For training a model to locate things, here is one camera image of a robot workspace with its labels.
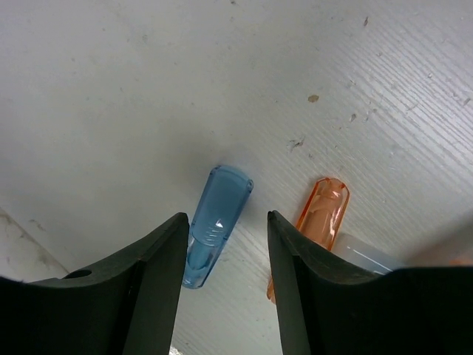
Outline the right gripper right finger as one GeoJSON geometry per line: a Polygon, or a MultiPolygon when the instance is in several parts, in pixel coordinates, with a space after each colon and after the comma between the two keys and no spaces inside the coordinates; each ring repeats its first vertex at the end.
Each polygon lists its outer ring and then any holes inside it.
{"type": "Polygon", "coordinates": [[[285,354],[470,354],[472,268],[362,269],[268,213],[285,354]]]}

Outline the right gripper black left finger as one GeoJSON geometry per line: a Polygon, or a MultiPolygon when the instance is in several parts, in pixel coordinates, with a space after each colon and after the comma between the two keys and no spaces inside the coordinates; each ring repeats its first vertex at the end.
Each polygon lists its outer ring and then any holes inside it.
{"type": "Polygon", "coordinates": [[[1,279],[3,354],[167,354],[180,297],[188,218],[58,279],[1,279]]]}

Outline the light blue capped marker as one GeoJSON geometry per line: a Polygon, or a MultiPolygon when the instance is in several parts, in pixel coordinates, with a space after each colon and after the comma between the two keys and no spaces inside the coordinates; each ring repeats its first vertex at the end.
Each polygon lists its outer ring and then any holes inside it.
{"type": "Polygon", "coordinates": [[[331,251],[341,259],[375,274],[388,274],[406,267],[388,254],[346,233],[337,236],[331,251]]]}

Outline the orange marker pen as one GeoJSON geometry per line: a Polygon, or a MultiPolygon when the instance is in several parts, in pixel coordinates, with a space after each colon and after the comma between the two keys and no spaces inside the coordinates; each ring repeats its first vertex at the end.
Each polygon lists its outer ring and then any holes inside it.
{"type": "Polygon", "coordinates": [[[286,241],[287,236],[297,231],[311,242],[331,251],[349,199],[350,190],[347,184],[338,178],[324,177],[316,181],[296,225],[285,223],[279,226],[283,235],[283,246],[291,248],[286,241]]]}

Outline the blue marker pen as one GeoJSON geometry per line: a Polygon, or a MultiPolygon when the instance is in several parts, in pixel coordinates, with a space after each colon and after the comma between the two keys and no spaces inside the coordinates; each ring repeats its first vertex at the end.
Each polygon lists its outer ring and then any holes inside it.
{"type": "Polygon", "coordinates": [[[210,171],[189,228],[185,288],[203,287],[252,191],[253,181],[238,168],[219,165],[210,171]]]}

